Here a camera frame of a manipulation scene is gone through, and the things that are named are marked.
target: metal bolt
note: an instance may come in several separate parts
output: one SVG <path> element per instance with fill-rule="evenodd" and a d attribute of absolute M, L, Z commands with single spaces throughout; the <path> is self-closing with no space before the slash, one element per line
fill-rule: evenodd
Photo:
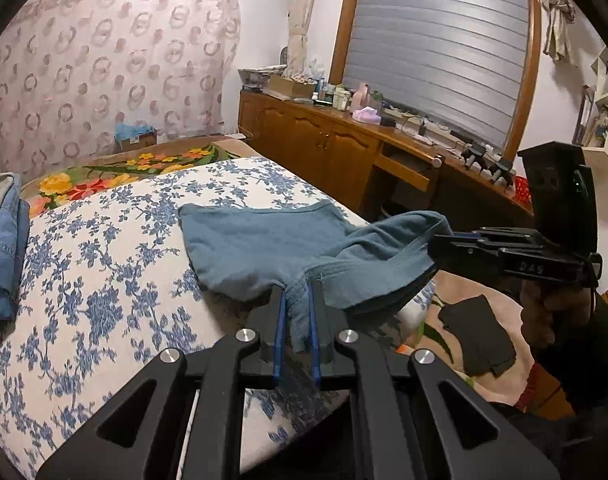
<path fill-rule="evenodd" d="M 177 348 L 165 348 L 159 353 L 159 358 L 163 363 L 174 363 L 180 358 L 180 351 Z"/>
<path fill-rule="evenodd" d="M 342 343 L 355 343 L 359 334 L 355 330 L 347 328 L 346 330 L 342 330 L 337 336 Z"/>
<path fill-rule="evenodd" d="M 242 328 L 241 330 L 238 330 L 235 337 L 242 343 L 248 343 L 249 341 L 255 339 L 255 330 L 251 328 Z"/>
<path fill-rule="evenodd" d="M 420 348 L 413 357 L 421 365 L 429 365 L 435 361 L 435 354 L 426 348 Z"/>

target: floral bed sheet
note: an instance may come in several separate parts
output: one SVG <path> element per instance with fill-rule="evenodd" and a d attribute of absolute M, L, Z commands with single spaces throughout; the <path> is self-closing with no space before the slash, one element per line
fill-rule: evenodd
<path fill-rule="evenodd" d="M 199 289 L 178 225 L 180 205 L 294 208 L 322 198 L 274 162 L 251 157 L 115 187 L 34 218 L 19 314 L 0 328 L 0 446 L 13 464 L 34 476 L 162 349 L 207 348 L 244 325 L 242 305 Z M 425 290 L 377 335 L 396 348 L 430 300 Z M 288 356 L 280 389 L 246 392 L 242 469 L 345 398 L 316 391 L 300 361 Z"/>

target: red flower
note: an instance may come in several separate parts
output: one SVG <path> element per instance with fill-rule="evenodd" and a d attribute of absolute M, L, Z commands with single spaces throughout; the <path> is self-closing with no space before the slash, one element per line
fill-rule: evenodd
<path fill-rule="evenodd" d="M 101 178 L 96 178 L 86 184 L 77 184 L 74 188 L 69 189 L 66 194 L 71 200 L 80 200 L 108 188 L 109 185 L 106 182 Z"/>

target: window blind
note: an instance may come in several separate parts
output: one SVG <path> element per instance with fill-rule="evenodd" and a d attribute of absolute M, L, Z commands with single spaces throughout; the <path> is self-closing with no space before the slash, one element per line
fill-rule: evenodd
<path fill-rule="evenodd" d="M 501 147 L 528 30 L 528 0 L 357 0 L 344 83 Z"/>

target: human hand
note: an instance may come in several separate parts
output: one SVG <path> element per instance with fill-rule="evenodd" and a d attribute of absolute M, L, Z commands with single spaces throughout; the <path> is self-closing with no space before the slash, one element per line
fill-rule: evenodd
<path fill-rule="evenodd" d="M 553 314 L 564 328 L 580 328 L 591 318 L 591 290 L 580 287 L 558 288 L 542 294 L 537 282 L 524 280 L 520 293 L 522 302 L 522 335 L 534 349 L 555 343 Z"/>

